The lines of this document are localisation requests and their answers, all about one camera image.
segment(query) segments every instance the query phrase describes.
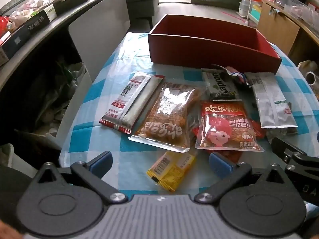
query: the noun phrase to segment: cartoon character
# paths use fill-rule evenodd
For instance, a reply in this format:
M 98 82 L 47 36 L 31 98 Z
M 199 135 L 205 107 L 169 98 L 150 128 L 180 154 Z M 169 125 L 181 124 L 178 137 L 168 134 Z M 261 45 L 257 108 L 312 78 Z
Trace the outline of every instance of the cartoon character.
M 228 142 L 228 139 L 232 135 L 232 127 L 228 120 L 209 117 L 208 124 L 210 128 L 207 132 L 207 138 L 210 142 L 218 147 L 221 147 Z

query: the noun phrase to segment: black box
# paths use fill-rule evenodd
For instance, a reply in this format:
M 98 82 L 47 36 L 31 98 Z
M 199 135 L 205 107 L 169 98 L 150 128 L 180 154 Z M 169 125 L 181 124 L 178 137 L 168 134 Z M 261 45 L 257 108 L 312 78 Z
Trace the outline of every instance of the black box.
M 27 26 L 30 33 L 33 34 L 49 25 L 55 18 L 56 12 L 54 6 L 51 4 L 32 16 L 24 24 Z
M 30 37 L 31 33 L 25 24 L 15 30 L 15 32 L 0 45 L 0 66 L 9 61 Z
M 59 1 L 54 4 L 54 8 L 56 11 L 56 15 L 61 15 L 62 13 L 84 3 L 85 1 L 88 0 L 64 0 L 64 1 Z

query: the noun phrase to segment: silver snack packet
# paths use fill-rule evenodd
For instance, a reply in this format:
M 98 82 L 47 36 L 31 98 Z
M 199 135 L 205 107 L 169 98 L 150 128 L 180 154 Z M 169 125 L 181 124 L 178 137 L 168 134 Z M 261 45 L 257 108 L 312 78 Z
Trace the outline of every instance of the silver snack packet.
M 246 72 L 255 93 L 262 128 L 297 127 L 275 75 L 271 72 Z
M 236 86 L 226 72 L 219 69 L 202 69 L 203 80 L 208 84 L 210 99 L 239 99 Z

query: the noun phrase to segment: human hand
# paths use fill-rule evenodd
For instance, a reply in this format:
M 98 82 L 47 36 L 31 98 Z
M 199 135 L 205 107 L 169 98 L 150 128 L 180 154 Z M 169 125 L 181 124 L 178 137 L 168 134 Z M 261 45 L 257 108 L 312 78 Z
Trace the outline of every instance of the human hand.
M 23 236 L 0 220 L 0 239 L 23 239 Z

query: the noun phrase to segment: table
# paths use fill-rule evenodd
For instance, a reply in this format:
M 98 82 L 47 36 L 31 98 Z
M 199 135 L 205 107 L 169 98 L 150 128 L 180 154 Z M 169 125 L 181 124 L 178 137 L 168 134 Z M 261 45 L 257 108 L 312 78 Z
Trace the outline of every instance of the table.
M 287 137 L 287 140 L 310 156 L 319 156 L 316 138 L 319 131 L 319 103 L 292 61 L 276 46 L 274 48 L 283 59 L 277 81 L 287 101 L 292 103 L 292 112 L 299 126 L 299 135 Z M 153 64 L 149 57 L 147 33 L 128 33 L 87 93 L 66 138 L 59 161 L 62 167 L 68 167 L 76 161 L 90 161 L 108 150 L 113 155 L 113 167 L 103 177 L 104 181 L 128 196 L 136 193 L 167 194 L 146 175 L 146 171 L 165 150 L 132 142 L 127 135 L 99 124 L 109 102 L 123 90 L 135 71 L 165 75 L 168 81 L 177 78 L 194 84 L 202 82 L 200 69 Z M 259 115 L 251 105 L 253 101 L 253 96 L 245 97 L 246 110 L 256 120 Z M 147 110 L 144 110 L 137 126 Z M 264 168 L 273 162 L 284 167 L 284 162 L 271 152 L 266 139 L 258 142 L 265 152 L 244 152 L 241 161 L 255 168 Z M 194 196 L 218 180 L 209 167 L 208 157 L 209 154 L 203 151 L 198 154 L 195 165 L 176 193 Z

